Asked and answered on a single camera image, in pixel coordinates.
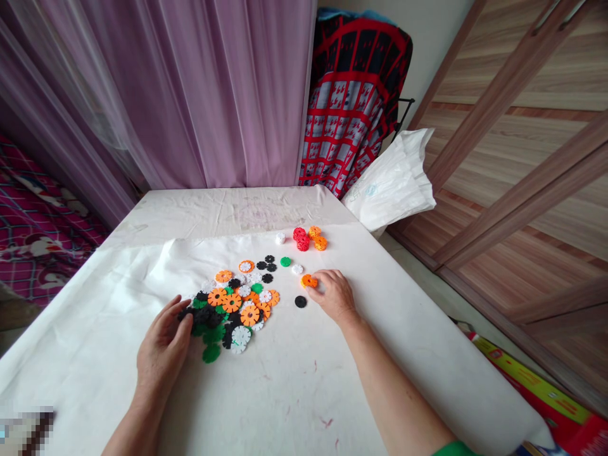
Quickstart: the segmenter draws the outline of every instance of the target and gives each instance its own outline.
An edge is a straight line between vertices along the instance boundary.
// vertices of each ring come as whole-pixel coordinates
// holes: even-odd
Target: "wall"
[[[414,53],[403,85],[402,98],[414,98],[403,123],[406,127],[420,106],[443,57],[464,21],[474,0],[319,0],[319,7],[328,6],[363,12],[374,10],[395,22],[412,37]],[[406,103],[400,103],[399,116]],[[385,146],[393,135],[389,135]]]

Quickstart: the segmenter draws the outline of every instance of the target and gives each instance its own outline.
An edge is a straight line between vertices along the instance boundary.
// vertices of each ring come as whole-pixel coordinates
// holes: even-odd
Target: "left hand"
[[[156,316],[137,354],[136,396],[165,401],[184,365],[193,318],[179,322],[177,314],[190,304],[177,295]]]

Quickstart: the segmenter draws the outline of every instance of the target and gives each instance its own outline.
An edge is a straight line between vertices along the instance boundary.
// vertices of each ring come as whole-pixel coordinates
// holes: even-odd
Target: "orange disc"
[[[229,270],[223,270],[215,274],[215,280],[219,283],[226,283],[230,279],[232,279],[232,272]]]
[[[255,305],[258,305],[260,303],[260,297],[255,291],[252,291],[249,296],[243,298],[243,301],[252,301]]]
[[[250,268],[248,270],[243,270],[243,264],[247,263]],[[241,264],[239,264],[239,271],[241,271],[244,274],[248,274],[249,272],[253,272],[253,268],[255,268],[255,264],[252,261],[249,260],[245,260],[242,261]]]
[[[256,306],[247,306],[245,310],[241,312],[241,322],[245,326],[253,326],[260,319],[260,309]]]
[[[216,288],[207,296],[207,302],[213,307],[222,304],[222,298],[227,295],[224,288]]]
[[[327,248],[327,239],[323,236],[315,236],[312,238],[315,243],[315,249],[323,251]]]
[[[310,274],[306,274],[302,277],[302,280],[300,281],[301,285],[306,288],[307,286],[316,288],[317,287],[317,280],[313,279],[312,276]]]
[[[272,297],[270,301],[268,301],[268,304],[270,304],[271,307],[274,307],[279,303],[279,292],[276,290],[270,290],[270,293]]]
[[[228,296],[224,296],[221,299],[221,302],[222,302],[222,307],[224,308],[224,310],[227,313],[231,314],[231,313],[239,310],[239,308],[241,307],[242,299],[238,294],[233,293]]]
[[[258,302],[255,305],[258,309],[266,312],[266,310],[270,310],[270,304],[269,303],[263,303],[263,302]]]
[[[316,226],[311,226],[310,229],[308,230],[308,236],[312,239],[315,236],[318,236],[319,234],[321,234],[321,228],[316,227]]]

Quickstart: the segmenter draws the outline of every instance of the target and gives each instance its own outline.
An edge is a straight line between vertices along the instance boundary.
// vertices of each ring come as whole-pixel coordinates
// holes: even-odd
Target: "checkered cloth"
[[[388,23],[317,21],[301,186],[342,197],[373,162],[397,120],[412,57],[410,37]]]
[[[65,187],[0,135],[0,281],[46,306],[108,231]]]

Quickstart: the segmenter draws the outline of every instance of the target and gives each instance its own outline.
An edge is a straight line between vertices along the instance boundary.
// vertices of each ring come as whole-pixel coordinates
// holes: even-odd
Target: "wooden wardrobe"
[[[389,233],[608,415],[608,3],[477,0],[408,130],[434,210]]]

